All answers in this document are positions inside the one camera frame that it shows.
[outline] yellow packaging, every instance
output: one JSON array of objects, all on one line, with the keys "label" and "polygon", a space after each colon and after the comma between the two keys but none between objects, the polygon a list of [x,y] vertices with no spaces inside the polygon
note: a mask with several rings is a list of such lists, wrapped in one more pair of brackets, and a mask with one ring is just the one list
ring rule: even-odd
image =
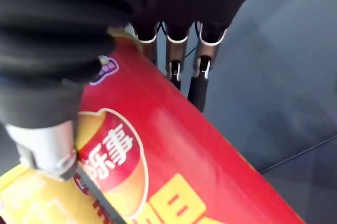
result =
[{"label": "yellow packaging", "polygon": [[0,216],[10,224],[113,224],[78,174],[58,182],[23,165],[0,177]]}]

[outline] white chinese characters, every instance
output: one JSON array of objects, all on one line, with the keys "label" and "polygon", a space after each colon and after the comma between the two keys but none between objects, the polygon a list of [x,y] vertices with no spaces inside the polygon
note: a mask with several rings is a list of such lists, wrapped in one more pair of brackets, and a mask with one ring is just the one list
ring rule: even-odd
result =
[{"label": "white chinese characters", "polygon": [[[127,158],[128,151],[132,148],[133,138],[125,135],[123,124],[119,124],[115,129],[111,129],[102,143],[96,145],[89,153],[88,160],[85,161],[87,170],[91,177],[104,180],[109,176],[109,171],[115,169],[116,165],[122,165]],[[108,153],[100,154],[102,144],[105,145]]]}]

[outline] red packaging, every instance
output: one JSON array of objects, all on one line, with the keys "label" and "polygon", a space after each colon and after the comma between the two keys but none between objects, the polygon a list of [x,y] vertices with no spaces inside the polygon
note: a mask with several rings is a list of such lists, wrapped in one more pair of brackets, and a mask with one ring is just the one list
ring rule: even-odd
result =
[{"label": "red packaging", "polygon": [[131,39],[101,59],[76,145],[127,223],[304,223]]}]

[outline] brand logo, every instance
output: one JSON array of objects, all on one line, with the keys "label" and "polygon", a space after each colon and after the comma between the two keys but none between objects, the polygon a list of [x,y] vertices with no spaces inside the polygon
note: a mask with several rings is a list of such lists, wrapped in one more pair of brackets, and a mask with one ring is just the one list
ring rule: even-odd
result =
[{"label": "brand logo", "polygon": [[78,154],[84,171],[123,217],[136,216],[148,192],[147,163],[138,133],[125,117],[108,108],[80,112],[78,118],[77,143],[82,146]]},{"label": "brand logo", "polygon": [[102,68],[94,80],[90,82],[90,85],[97,85],[101,83],[107,76],[116,73],[120,69],[115,59],[105,55],[99,56],[98,58],[100,59]]}]

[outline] gray background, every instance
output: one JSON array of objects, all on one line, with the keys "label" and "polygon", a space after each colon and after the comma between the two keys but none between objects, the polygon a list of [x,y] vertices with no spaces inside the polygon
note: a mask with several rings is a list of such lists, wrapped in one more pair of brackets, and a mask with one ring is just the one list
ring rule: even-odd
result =
[{"label": "gray background", "polygon": [[[337,223],[336,1],[246,1],[220,48],[204,111],[308,223]],[[192,28],[188,51],[196,40]],[[158,55],[164,72],[162,33]],[[0,146],[3,173],[18,163],[3,130]]]}]

